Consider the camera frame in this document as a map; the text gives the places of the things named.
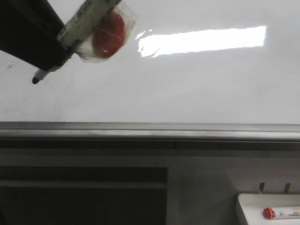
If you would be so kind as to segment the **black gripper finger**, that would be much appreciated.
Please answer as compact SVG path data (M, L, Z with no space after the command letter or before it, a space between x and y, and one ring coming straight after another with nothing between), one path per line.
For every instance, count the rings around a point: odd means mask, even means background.
M63 28L46 0L0 2L0 49L43 71L61 67L68 58L57 40Z

